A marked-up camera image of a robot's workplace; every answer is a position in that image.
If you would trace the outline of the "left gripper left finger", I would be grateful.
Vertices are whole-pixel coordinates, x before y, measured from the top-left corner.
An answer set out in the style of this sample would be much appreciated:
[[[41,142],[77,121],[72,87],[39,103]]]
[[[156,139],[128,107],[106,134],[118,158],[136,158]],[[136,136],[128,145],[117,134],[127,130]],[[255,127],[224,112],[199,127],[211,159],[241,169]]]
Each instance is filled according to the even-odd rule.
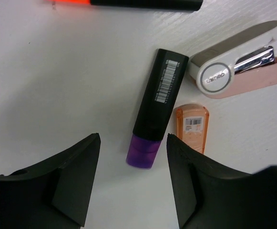
[[[100,146],[94,133],[37,164],[0,175],[0,229],[83,228]]]

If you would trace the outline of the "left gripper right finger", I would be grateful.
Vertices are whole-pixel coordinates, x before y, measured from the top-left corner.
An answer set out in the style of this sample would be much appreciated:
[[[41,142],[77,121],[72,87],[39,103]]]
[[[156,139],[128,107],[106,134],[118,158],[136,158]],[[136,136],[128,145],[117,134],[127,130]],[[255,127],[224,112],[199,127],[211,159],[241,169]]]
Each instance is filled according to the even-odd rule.
[[[277,166],[241,172],[173,134],[166,149],[179,228],[277,229]]]

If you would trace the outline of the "orange pastel highlighter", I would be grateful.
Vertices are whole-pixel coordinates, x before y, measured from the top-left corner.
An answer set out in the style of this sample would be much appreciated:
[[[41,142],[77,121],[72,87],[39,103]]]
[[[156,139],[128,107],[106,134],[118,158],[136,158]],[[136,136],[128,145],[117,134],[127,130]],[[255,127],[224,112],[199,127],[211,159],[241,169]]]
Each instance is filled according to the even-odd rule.
[[[209,111],[200,104],[185,104],[175,109],[176,136],[193,150],[205,151]]]

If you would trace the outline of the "purple cap black highlighter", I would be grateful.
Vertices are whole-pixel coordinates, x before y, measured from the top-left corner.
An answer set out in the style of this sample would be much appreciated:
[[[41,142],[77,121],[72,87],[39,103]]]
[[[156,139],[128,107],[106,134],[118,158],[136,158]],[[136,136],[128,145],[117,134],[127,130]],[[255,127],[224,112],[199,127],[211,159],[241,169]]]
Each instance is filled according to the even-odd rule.
[[[189,58],[159,49],[133,127],[127,164],[150,169],[171,117]]]

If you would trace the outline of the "orange cap black highlighter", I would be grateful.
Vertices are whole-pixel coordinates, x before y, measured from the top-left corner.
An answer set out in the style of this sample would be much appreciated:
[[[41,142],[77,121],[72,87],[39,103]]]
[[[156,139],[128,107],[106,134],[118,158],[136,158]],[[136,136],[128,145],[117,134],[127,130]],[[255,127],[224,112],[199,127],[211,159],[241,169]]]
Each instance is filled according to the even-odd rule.
[[[203,4],[203,0],[45,0],[45,2],[172,11],[198,11]]]

